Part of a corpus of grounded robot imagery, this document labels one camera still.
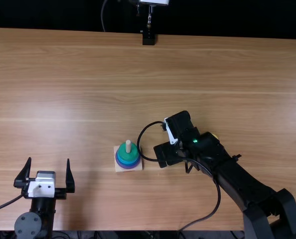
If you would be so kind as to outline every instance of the black background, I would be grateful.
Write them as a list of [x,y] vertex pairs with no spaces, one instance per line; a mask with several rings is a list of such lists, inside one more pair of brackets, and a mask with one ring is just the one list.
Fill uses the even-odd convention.
[[[102,31],[103,0],[0,0],[0,27]],[[128,0],[108,0],[106,31],[139,32]],[[154,8],[159,34],[296,38],[296,0],[170,0]]]

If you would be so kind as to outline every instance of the stacked rings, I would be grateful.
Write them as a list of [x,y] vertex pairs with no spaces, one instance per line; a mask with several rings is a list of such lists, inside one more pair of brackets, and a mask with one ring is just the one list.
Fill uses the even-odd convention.
[[132,169],[140,162],[140,156],[137,151],[137,146],[132,143],[130,153],[126,152],[126,143],[120,145],[116,152],[116,162],[124,169]]

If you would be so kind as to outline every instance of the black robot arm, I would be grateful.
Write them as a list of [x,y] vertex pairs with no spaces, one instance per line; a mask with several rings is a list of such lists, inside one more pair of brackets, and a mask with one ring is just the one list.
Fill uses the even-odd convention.
[[29,212],[20,215],[14,225],[18,239],[51,239],[57,199],[66,199],[67,193],[75,192],[75,182],[66,164],[66,188],[56,188],[56,173],[38,171],[36,178],[30,178],[31,158],[29,158],[14,180],[14,187],[21,189],[26,199],[31,199]]
[[[246,239],[296,239],[296,202],[286,189],[279,192],[252,177],[238,163],[241,155],[230,156],[217,137],[209,132],[200,134],[190,115],[182,111],[165,119],[170,141],[154,147],[160,167],[192,158],[192,167],[205,174],[209,171],[220,187],[234,200],[243,213]],[[269,224],[267,217],[280,216]]]

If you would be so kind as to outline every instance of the wooden table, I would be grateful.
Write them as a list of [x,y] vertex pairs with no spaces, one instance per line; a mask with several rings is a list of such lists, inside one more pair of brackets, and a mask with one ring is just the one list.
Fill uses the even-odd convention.
[[[57,201],[54,229],[177,230],[216,203],[212,181],[183,164],[116,173],[113,146],[144,126],[188,110],[201,132],[217,134],[263,183],[296,199],[296,40],[159,36],[0,29],[0,204],[20,191],[13,180],[32,157],[57,172],[66,159],[76,193]],[[166,142],[154,126],[142,147]],[[21,199],[0,210],[0,230],[27,212]],[[218,212],[191,230],[241,230],[225,192]]]

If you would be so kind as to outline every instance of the green ring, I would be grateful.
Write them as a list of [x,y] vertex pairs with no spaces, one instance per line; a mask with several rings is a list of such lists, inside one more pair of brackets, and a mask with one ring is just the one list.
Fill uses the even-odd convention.
[[138,158],[139,153],[137,151],[137,146],[134,143],[132,143],[130,153],[126,153],[126,143],[123,143],[119,146],[118,155],[122,160],[132,162]]

